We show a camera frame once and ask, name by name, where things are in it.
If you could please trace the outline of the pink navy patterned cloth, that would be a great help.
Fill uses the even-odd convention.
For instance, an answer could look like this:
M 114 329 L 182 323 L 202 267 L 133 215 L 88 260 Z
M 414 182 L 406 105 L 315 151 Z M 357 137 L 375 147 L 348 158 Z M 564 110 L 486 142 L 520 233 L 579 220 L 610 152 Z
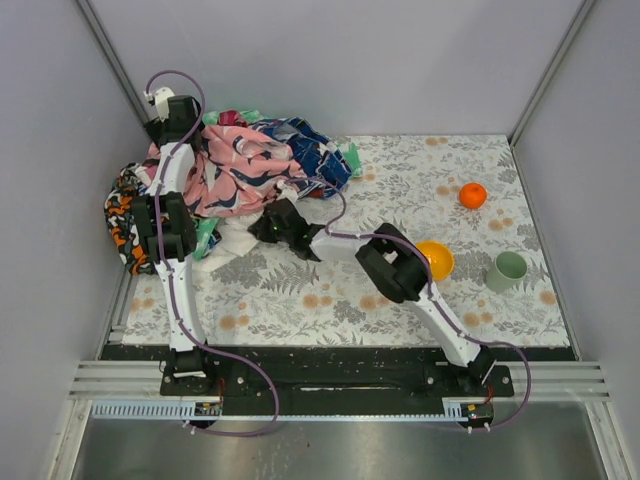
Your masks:
M 194 134 L 195 160 L 188 168 L 183 198 L 202 218 L 255 213 L 278 196 L 290 178 L 308 185 L 292 149 L 246 127 L 209 125 Z

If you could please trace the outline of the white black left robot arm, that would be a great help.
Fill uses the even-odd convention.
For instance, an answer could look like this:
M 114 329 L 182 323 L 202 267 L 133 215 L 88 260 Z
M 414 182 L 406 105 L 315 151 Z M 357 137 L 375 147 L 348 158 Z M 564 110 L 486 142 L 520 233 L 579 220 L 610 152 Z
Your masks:
M 198 319 L 192 277 L 197 232 L 184 200 L 195 163 L 192 144 L 199 138 L 201 109 L 195 98 L 167 87 L 148 93 L 146 99 L 157 111 L 146 130 L 159 148 L 160 160 L 146 192 L 134 198 L 132 211 L 140 245 L 161 281 L 169 316 L 169 352 L 160 394 L 203 395 L 214 375 L 201 349 L 206 335 Z

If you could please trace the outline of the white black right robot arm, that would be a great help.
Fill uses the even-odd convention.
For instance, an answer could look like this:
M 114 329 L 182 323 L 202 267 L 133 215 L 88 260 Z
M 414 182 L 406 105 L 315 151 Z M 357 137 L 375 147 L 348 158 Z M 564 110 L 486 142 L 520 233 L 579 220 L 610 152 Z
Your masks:
M 387 300 L 407 305 L 439 343 L 445 378 L 469 396 L 496 395 L 503 386 L 489 345 L 471 337 L 442 297 L 427 258 L 389 223 L 373 232 L 332 230 L 309 223 L 294 204 L 269 204 L 248 228 L 258 241 L 282 243 L 300 259 L 360 265 Z

